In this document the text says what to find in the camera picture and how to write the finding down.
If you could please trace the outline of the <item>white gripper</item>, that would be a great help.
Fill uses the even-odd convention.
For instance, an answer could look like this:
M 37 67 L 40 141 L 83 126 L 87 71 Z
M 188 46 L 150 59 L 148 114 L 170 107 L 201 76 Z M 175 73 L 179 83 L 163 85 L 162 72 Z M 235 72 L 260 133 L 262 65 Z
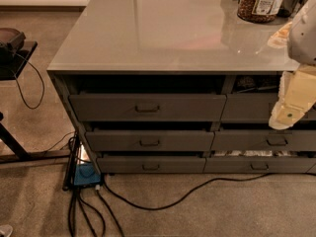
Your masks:
M 283 72 L 269 127 L 282 130 L 294 126 L 315 103 L 315 65 L 301 64 L 294 72 Z

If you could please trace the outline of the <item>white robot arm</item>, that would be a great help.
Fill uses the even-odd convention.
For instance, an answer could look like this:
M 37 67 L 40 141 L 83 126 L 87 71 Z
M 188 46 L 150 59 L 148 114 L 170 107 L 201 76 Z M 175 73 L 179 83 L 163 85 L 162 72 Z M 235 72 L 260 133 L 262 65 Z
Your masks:
M 280 77 L 278 100 L 269 119 L 269 127 L 276 130 L 292 127 L 316 103 L 316 0 L 307 0 L 294 16 L 287 52 L 299 66 Z

